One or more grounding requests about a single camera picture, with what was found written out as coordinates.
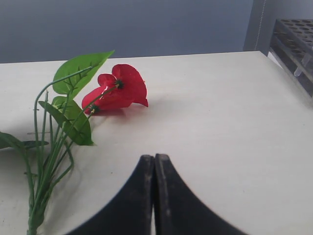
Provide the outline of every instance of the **table surface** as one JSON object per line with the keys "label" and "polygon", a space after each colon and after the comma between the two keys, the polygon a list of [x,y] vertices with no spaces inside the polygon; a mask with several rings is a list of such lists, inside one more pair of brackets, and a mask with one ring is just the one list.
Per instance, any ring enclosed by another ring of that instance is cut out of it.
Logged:
{"label": "table surface", "polygon": [[[34,99],[62,63],[0,65],[1,131],[34,139]],[[312,234],[313,109],[279,66],[260,52],[109,59],[77,102],[119,63],[139,70],[150,106],[91,119],[96,146],[74,147],[75,169],[53,193],[45,235],[92,217],[140,155],[156,153],[168,154],[191,190],[248,234]],[[0,152],[0,234],[25,234],[24,171],[14,151]]]}

